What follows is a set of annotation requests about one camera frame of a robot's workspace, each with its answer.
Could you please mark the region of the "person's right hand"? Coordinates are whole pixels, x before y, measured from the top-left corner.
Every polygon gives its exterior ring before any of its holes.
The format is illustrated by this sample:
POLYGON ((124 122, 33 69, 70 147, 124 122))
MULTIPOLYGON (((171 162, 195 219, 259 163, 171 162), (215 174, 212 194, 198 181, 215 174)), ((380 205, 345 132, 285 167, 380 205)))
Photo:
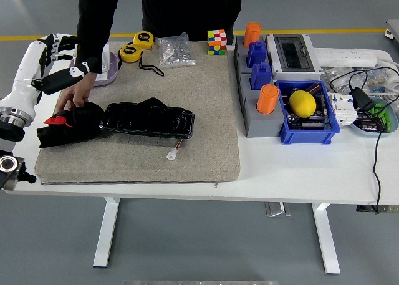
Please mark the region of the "person's right hand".
POLYGON ((64 89, 56 104, 55 111, 73 110, 77 107, 83 107, 85 102, 89 101, 89 95, 94 87, 96 73, 88 73, 76 84, 64 89))

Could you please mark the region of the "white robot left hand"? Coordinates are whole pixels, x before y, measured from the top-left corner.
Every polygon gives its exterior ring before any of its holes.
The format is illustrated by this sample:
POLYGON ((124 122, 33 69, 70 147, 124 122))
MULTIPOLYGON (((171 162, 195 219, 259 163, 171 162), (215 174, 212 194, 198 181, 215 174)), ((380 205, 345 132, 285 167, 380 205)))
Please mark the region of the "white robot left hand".
POLYGON ((11 93, 1 100, 1 116, 17 118, 28 126, 35 118, 34 106, 41 92, 54 94, 93 72, 99 62, 96 57, 44 76, 45 68, 53 62, 71 60, 72 56, 64 51, 75 49, 78 42, 78 38, 68 34, 50 34, 32 42, 19 65, 11 93))

